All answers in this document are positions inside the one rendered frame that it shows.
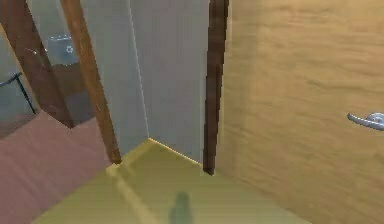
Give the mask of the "light wooden room door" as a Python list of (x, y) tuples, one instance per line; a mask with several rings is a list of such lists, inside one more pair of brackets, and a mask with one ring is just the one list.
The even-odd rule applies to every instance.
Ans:
[(384, 224), (384, 0), (230, 0), (219, 172), (311, 224)]

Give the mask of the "black metal frame table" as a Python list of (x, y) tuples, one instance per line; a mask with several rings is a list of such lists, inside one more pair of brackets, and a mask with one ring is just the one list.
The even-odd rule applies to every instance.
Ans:
[(27, 94), (24, 85), (22, 84), (20, 80), (20, 76), (22, 75), (21, 72), (14, 73), (8, 80), (0, 82), (0, 87), (4, 87), (6, 85), (11, 84), (12, 82), (16, 81), (25, 100), (27, 101), (29, 108), (31, 109), (33, 114), (36, 114), (36, 110), (32, 104), (32, 100), (30, 99), (29, 95)]

